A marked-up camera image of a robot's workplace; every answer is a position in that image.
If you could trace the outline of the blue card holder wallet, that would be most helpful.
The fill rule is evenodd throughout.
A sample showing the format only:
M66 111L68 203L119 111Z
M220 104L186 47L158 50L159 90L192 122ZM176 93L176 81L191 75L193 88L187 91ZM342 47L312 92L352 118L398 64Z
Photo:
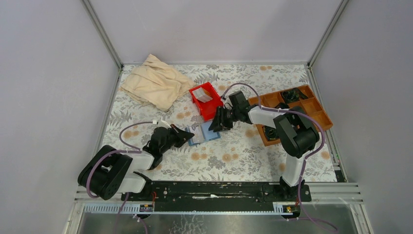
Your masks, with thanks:
M194 134L194 137L192 137L188 141L189 146L194 146L194 145L202 144L202 143L205 143L211 140L220 139L221 136L219 132L213 132L209 130L209 127L211 126L211 124L212 124L212 121L204 122L204 123L193 125L193 126L188 126L185 129L185 131Z

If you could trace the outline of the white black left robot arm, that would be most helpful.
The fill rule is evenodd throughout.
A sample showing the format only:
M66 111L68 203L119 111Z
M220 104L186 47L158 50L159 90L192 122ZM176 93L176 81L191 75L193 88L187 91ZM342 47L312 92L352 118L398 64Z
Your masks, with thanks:
M128 151L104 145L82 169L77 182L91 198L109 200L116 193L132 193L146 200L151 194L150 179L140 171L155 169L166 151L183 146L193 137L194 133L161 122L143 148Z

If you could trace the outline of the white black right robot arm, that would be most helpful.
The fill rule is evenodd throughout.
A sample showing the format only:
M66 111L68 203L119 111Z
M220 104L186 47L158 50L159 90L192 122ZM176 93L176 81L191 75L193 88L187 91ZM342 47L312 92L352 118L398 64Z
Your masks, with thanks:
M303 113L302 108L274 109L258 104L250 104L243 92L237 91L229 96L231 108L219 106L209 127L210 131L221 132L233 128L234 122L258 124L276 130L283 149L289 155L279 188L281 198L293 200L298 194L302 180L304 158L314 152L319 141L314 120Z

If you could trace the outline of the wooden compartment tray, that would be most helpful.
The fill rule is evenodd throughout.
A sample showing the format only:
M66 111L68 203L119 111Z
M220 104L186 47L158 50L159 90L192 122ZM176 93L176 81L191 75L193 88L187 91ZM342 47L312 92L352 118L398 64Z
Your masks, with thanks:
M320 124L323 131L333 127L331 119L308 85L260 95L260 99L264 107L275 108L280 103L288 105L290 109L299 106L304 110L305 114ZM264 125L260 124L256 125L256 127L264 146L280 143L280 140L275 137L275 130L268 130L269 127L264 127Z

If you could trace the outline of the red plastic bin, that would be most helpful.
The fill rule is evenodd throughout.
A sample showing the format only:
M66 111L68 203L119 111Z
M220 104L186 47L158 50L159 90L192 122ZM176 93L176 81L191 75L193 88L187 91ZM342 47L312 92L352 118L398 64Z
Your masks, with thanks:
M203 89L204 93L211 97L211 100L207 102L200 101L195 96L195 91L198 89ZM215 88L212 86L210 82L203 83L199 86L190 89L189 93L191 95L192 102L197 106L199 114L204 119L204 121L213 120L216 114L217 107L224 105L221 101L221 97L218 95Z

